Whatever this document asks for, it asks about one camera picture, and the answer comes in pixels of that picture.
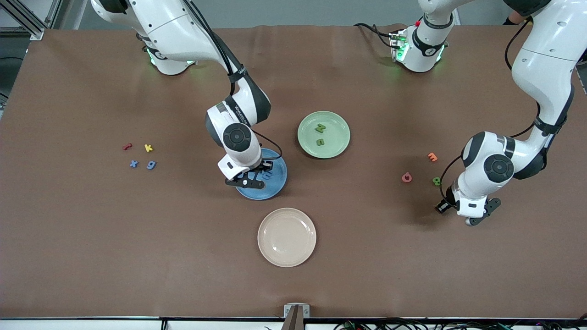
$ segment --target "floor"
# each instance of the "floor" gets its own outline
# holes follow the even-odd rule
[[[353,25],[358,22],[378,25],[411,24],[421,16],[417,1],[216,0],[200,1],[199,6],[212,28],[247,28],[257,25]],[[263,8],[265,14],[259,14],[260,8]],[[499,25],[509,13],[510,9],[501,1],[476,0],[459,7],[457,23]],[[67,5],[62,6],[59,17],[58,27],[63,29],[128,29],[126,26],[111,24],[99,18],[89,0],[68,1]],[[6,22],[0,20],[0,26],[5,25]],[[0,35],[0,58],[22,58],[28,45],[28,38],[7,38]],[[21,61],[17,59],[0,60],[0,93],[10,95],[20,65]],[[580,68],[579,73],[587,78],[587,65]]]

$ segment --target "green plate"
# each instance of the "green plate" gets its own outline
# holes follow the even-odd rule
[[[319,124],[326,127],[322,133],[316,130]],[[324,144],[318,145],[320,139]],[[304,151],[316,158],[336,157],[349,145],[349,125],[334,112],[311,113],[299,124],[298,141]]]

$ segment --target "green led light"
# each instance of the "green led light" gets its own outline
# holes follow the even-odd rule
[[[147,54],[149,54],[149,57],[151,58],[151,64],[153,64],[154,66],[157,66],[155,64],[155,59],[153,58],[153,55],[151,54],[151,51],[147,49]]]
[[[396,56],[396,59],[397,59],[398,61],[403,61],[403,60],[404,60],[404,58],[406,58],[406,53],[407,53],[408,49],[409,49],[409,45],[408,45],[408,43],[407,43],[407,42],[405,42],[405,43],[403,44],[403,46],[402,46],[400,49],[398,49],[398,50],[397,50],[397,56]]]
[[[440,51],[438,52],[438,57],[436,57],[436,62],[440,61],[440,56],[442,56],[443,50],[444,50],[444,45],[440,48]]]

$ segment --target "cable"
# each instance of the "cable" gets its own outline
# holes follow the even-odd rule
[[[393,49],[400,49],[399,46],[394,46],[394,45],[391,45],[391,44],[385,42],[385,40],[383,40],[383,37],[385,36],[385,37],[388,37],[389,38],[389,34],[390,33],[396,33],[396,32],[398,32],[400,30],[403,30],[403,29],[391,31],[388,34],[385,34],[385,33],[379,32],[379,30],[377,29],[377,25],[375,25],[375,24],[373,24],[373,26],[369,26],[369,25],[367,25],[365,23],[357,23],[357,24],[355,24],[353,26],[364,26],[367,29],[371,30],[371,32],[375,33],[379,37],[379,40],[381,40],[381,42],[383,42],[383,44],[386,45],[387,47],[393,48]]]
[[[204,17],[204,15],[202,15],[202,12],[198,8],[198,6],[196,6],[193,1],[190,1],[190,2],[188,2],[188,0],[183,0],[183,1],[189,7],[190,12],[194,15],[194,17],[196,18],[196,20],[198,21],[198,23],[200,23],[200,25],[202,26],[202,28],[206,31],[206,33],[208,34],[208,36],[210,37],[210,39],[212,39],[212,42],[214,43],[214,45],[218,49],[218,53],[220,53],[220,57],[222,57],[222,60],[224,61],[224,65],[227,68],[228,75],[231,76],[234,73],[234,71],[232,71],[232,66],[230,64],[230,61],[228,60],[228,56],[224,52],[223,48],[220,47],[220,43],[218,42],[218,39],[217,39],[218,36],[210,28],[210,25],[208,24],[208,21],[206,21],[206,18]],[[234,90],[235,90],[235,83],[234,82],[231,82],[230,83],[230,95],[234,95]]]
[[[263,139],[269,141],[271,144],[273,144],[274,146],[276,146],[277,149],[279,149],[279,156],[270,157],[270,158],[263,158],[263,160],[278,160],[278,159],[281,158],[281,156],[284,154],[284,152],[283,152],[283,150],[281,150],[281,147],[277,143],[273,142],[271,139],[269,139],[268,137],[264,136],[263,134],[261,134],[259,132],[256,132],[254,129],[251,129],[251,130],[253,131],[253,133],[257,134],[258,136],[261,136]]]
[[[446,169],[444,169],[444,172],[442,172],[442,175],[440,176],[440,195],[442,196],[443,200],[448,203],[450,206],[457,208],[456,206],[454,206],[451,202],[449,202],[446,198],[446,196],[444,195],[444,191],[442,190],[442,179],[444,178],[444,175],[446,174],[446,172],[448,171],[448,169],[450,169],[450,167],[459,159],[461,159],[462,156],[458,155],[457,158],[453,159],[453,161],[450,162],[450,164],[446,167]]]
[[[363,330],[372,330],[370,326],[362,323],[362,322],[358,322],[357,323],[359,325],[360,328],[362,328]]]
[[[528,23],[530,23],[532,19],[529,17],[524,24],[522,25],[522,27],[518,30],[518,32],[515,33],[515,35],[510,39],[510,42],[508,42],[508,45],[505,47],[505,52],[504,52],[504,59],[505,59],[505,64],[508,66],[508,69],[511,71],[512,70],[512,66],[510,64],[510,59],[508,59],[508,53],[510,51],[510,46],[512,45],[512,43],[514,42],[515,38],[522,32],[522,30],[524,30],[524,28],[526,27],[526,25],[528,25]]]
[[[524,30],[524,28],[526,27],[526,25],[528,25],[528,23],[530,23],[531,21],[532,21],[532,18],[531,17],[528,17],[528,19],[526,19],[526,21],[524,22],[524,24],[522,25],[522,27],[520,27],[520,29],[518,30],[518,32],[515,33],[515,35],[510,39],[510,42],[508,42],[508,45],[505,47],[505,51],[504,51],[505,65],[508,66],[508,69],[510,71],[512,70],[512,65],[510,64],[510,59],[508,57],[508,54],[510,52],[510,46],[514,42],[515,38],[518,37],[518,35]],[[538,104],[538,102],[536,102],[536,106],[538,107],[536,117],[538,117],[540,115],[540,104]],[[530,124],[530,126],[528,126],[525,130],[519,132],[518,134],[514,134],[514,135],[512,135],[510,137],[511,138],[518,137],[518,136],[526,133],[527,131],[531,130],[532,127],[534,127],[534,123]]]

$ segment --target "blue plate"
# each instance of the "blue plate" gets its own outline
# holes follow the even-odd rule
[[[277,157],[279,154],[271,149],[261,148],[261,155],[263,158]],[[265,188],[254,189],[254,188],[240,188],[237,187],[239,193],[251,200],[267,200],[277,195],[285,186],[285,182],[288,179],[288,168],[285,165],[283,158],[278,160],[272,160],[273,169],[268,172],[259,173],[257,180],[261,180],[265,183]],[[252,172],[246,173],[249,179],[253,179],[255,174]]]

